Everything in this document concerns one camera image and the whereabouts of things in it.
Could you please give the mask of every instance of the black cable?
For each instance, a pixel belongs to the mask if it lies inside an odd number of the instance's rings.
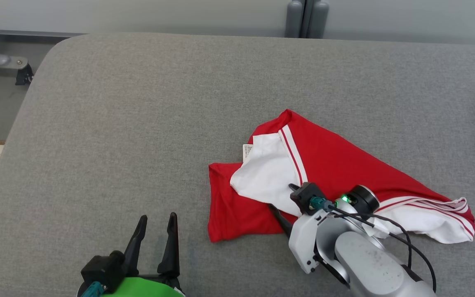
[[[339,213],[345,215],[345,216],[348,216],[350,218],[353,218],[359,222],[362,222],[364,224],[367,224],[371,227],[375,227],[374,224],[370,223],[370,222],[367,222],[361,218],[358,218],[358,216],[361,216],[361,214],[349,214],[348,212],[345,212],[337,207],[334,207],[332,205],[329,205],[329,208],[332,209],[332,210],[335,210],[335,211],[338,211]],[[432,290],[434,291],[435,293],[435,289],[437,288],[437,284],[436,284],[436,280],[435,280],[435,272],[434,272],[434,268],[432,267],[432,264],[430,263],[430,261],[428,260],[428,258],[426,258],[426,256],[417,248],[415,247],[411,242],[409,243],[408,241],[405,241],[404,239],[402,239],[401,237],[393,234],[393,233],[390,233],[390,236],[401,241],[403,244],[406,244],[407,246],[409,246],[410,248],[412,248],[419,256],[421,256],[421,258],[423,258],[424,262],[426,262],[426,265],[428,266],[428,269],[430,270],[430,274],[432,275]]]
[[[401,226],[398,222],[396,222],[396,221],[394,221],[394,220],[392,220],[392,219],[389,219],[389,218],[385,218],[385,217],[383,217],[383,216],[379,216],[378,214],[364,214],[364,216],[381,219],[381,220],[388,221],[388,222],[390,222],[390,223],[396,225],[398,228],[401,229],[402,233],[403,233],[404,235],[406,235],[406,240],[408,241],[408,243],[409,243],[409,244],[412,244],[412,241],[410,240],[408,233],[406,232],[406,230],[404,229],[404,227]],[[335,218],[345,218],[345,217],[347,217],[346,214],[339,214],[339,215],[335,216]],[[408,268],[409,268],[409,269],[412,268],[412,247],[411,247],[411,246],[408,246]]]

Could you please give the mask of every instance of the red and white shirt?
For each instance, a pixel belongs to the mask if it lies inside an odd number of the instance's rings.
[[[353,186],[369,188],[380,201],[377,214],[407,231],[442,243],[473,240],[475,219],[465,198],[450,200],[381,162],[339,135],[293,111],[264,123],[249,139],[253,149],[243,163],[209,166],[211,241],[245,234],[281,233],[266,203],[294,222],[300,212],[288,184],[314,182],[330,200]],[[400,230],[380,221],[393,233]]]

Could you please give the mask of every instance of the clothing tag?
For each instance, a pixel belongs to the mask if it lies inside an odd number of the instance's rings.
[[[243,162],[245,162],[245,159],[249,156],[253,146],[253,144],[243,144]]]

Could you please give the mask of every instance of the gray tablecloth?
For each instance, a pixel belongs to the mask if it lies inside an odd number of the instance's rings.
[[[83,265],[123,250],[143,214],[139,270],[154,272],[172,211],[188,296],[349,295],[323,267],[302,272],[284,235],[209,242],[208,165],[239,162],[286,108],[475,215],[475,46],[81,36],[47,55],[2,153],[0,296],[74,296]],[[440,296],[475,295],[475,240],[413,241]]]

